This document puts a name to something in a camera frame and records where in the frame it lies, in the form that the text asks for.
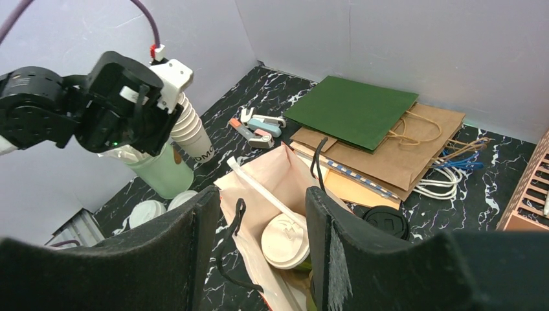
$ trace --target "black bag handle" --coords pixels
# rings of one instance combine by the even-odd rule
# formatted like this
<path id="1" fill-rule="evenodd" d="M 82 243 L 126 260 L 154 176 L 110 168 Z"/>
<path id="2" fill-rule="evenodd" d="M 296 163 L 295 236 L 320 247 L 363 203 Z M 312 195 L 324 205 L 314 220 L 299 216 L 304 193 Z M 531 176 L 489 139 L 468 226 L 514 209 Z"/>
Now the black bag handle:
<path id="1" fill-rule="evenodd" d="M 215 255 L 216 259 L 216 267 L 219 270 L 219 273 L 226 278 L 229 282 L 236 284 L 238 286 L 248 288 L 250 290 L 257 290 L 261 293 L 263 293 L 263 287 L 257 284 L 253 284 L 251 282 L 244 282 L 233 279 L 230 275 L 227 274 L 223 267 L 223 251 L 225 250 L 225 246 L 227 246 L 227 243 L 229 242 L 229 239 L 232 238 L 232 234 L 234 233 L 234 236 L 238 235 L 238 231 L 240 230 L 240 224 L 242 224 L 242 218 L 244 217 L 244 212 L 246 211 L 246 203 L 244 202 L 243 198 L 238 199 L 236 202 L 236 215 L 234 219 L 232 220 L 232 224 L 227 229 L 227 233 L 225 233 L 225 237 L 223 238 L 223 241 L 219 244 L 219 251 Z"/>
<path id="2" fill-rule="evenodd" d="M 324 188 L 324 181 L 322 180 L 322 172 L 320 171 L 320 151 L 322 150 L 322 147 L 324 147 L 324 145 L 326 144 L 326 142 L 328 141 L 328 138 L 325 137 L 323 138 L 317 149 L 315 150 L 315 154 L 313 155 L 313 162 L 311 163 L 311 175 L 313 177 L 315 177 L 315 164 L 317 165 L 317 176 L 319 177 L 319 183 L 320 183 L 320 189 L 322 189 L 322 191 L 326 192 L 326 188 Z"/>

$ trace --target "stapler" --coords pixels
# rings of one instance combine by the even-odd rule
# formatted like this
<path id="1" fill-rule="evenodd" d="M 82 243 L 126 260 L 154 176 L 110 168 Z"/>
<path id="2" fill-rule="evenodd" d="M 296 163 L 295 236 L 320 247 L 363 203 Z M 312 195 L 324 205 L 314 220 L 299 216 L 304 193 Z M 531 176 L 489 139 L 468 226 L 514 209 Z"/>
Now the stapler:
<path id="1" fill-rule="evenodd" d="M 273 136 L 261 129 L 255 130 L 254 133 L 250 132 L 244 125 L 242 125 L 238 120 L 232 118 L 229 121 L 229 124 L 238 132 L 240 135 L 244 136 L 248 141 L 248 144 L 253 148 L 263 148 L 270 149 L 275 145 Z"/>
<path id="2" fill-rule="evenodd" d="M 259 129 L 270 133 L 273 137 L 279 137 L 282 134 L 280 128 L 286 127 L 286 120 L 283 118 L 256 115 L 255 108 L 242 108 L 240 122 L 252 130 Z"/>

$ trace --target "brown tag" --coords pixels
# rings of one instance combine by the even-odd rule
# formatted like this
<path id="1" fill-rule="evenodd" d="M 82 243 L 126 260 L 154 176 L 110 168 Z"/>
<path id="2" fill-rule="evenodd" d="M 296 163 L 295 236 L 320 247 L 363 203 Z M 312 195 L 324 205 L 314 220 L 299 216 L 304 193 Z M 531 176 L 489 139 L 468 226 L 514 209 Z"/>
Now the brown tag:
<path id="1" fill-rule="evenodd" d="M 175 164 L 179 164 L 183 161 L 183 158 L 181 158 L 181 154 L 179 154 L 179 152 L 177 152 L 175 148 L 174 148 L 174 161 L 175 161 Z"/>

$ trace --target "stack of paper cups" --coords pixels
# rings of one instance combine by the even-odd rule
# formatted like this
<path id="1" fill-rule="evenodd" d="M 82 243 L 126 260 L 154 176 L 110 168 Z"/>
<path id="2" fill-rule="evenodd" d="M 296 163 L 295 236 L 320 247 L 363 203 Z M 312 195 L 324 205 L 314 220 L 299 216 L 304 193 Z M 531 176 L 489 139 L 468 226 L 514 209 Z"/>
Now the stack of paper cups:
<path id="1" fill-rule="evenodd" d="M 202 126 L 202 120 L 198 117 L 184 93 L 179 95 L 178 103 L 182 105 L 183 112 L 170 134 L 172 139 L 194 161 L 198 163 L 210 161 L 216 152 L 204 126 Z"/>

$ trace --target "marble tabletop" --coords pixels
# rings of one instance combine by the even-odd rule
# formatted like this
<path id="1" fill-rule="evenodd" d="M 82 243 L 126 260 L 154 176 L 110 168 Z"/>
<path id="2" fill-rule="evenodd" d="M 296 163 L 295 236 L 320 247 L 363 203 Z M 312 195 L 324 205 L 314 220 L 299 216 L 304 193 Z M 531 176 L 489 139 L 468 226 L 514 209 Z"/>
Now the marble tabletop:
<path id="1" fill-rule="evenodd" d="M 217 154 L 205 164 L 190 159 L 178 146 L 183 159 L 195 174 L 192 190 L 201 191 L 230 171 L 225 164 L 234 156 L 240 164 L 251 161 L 268 150 L 253 149 L 245 139 L 227 125 L 237 117 L 242 108 L 255 107 L 261 115 L 282 116 L 282 113 L 315 86 L 314 82 L 280 73 L 264 67 L 256 67 L 238 84 L 219 99 L 201 116 Z M 276 145 L 289 143 L 289 138 L 299 129 L 288 122 Z M 515 186 L 535 148 L 511 137 L 464 126 L 456 137 L 465 142 L 478 137 L 492 138 L 489 148 L 478 157 L 484 163 L 481 170 L 468 173 L 459 184 L 458 196 L 453 201 L 438 201 L 412 193 L 401 210 L 409 220 L 412 242 L 419 242 L 442 230 L 494 230 L 507 206 Z M 115 197 L 94 215 L 105 237 L 117 235 L 129 229 L 128 219 L 132 208 L 144 200 L 158 200 L 168 206 L 140 178 L 131 180 Z M 218 221 L 214 249 L 221 242 L 227 229 L 223 216 Z M 223 257 L 225 270 L 237 279 L 247 280 L 245 266 L 234 242 L 229 241 Z M 204 287 L 202 310 L 268 310 L 260 295 L 240 288 L 225 280 L 214 267 L 210 267 Z"/>

